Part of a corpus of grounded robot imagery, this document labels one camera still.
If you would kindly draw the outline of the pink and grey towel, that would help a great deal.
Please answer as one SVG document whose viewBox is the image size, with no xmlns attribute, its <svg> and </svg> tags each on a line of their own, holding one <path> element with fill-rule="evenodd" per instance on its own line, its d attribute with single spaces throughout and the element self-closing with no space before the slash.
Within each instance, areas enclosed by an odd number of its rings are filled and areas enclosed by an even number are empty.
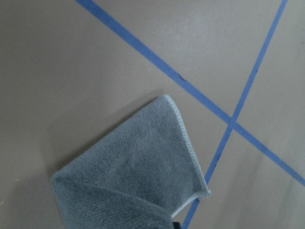
<svg viewBox="0 0 305 229">
<path fill-rule="evenodd" d="M 171 229 L 182 209 L 210 195 L 181 114 L 166 94 L 51 182 L 67 229 Z"/>
</svg>

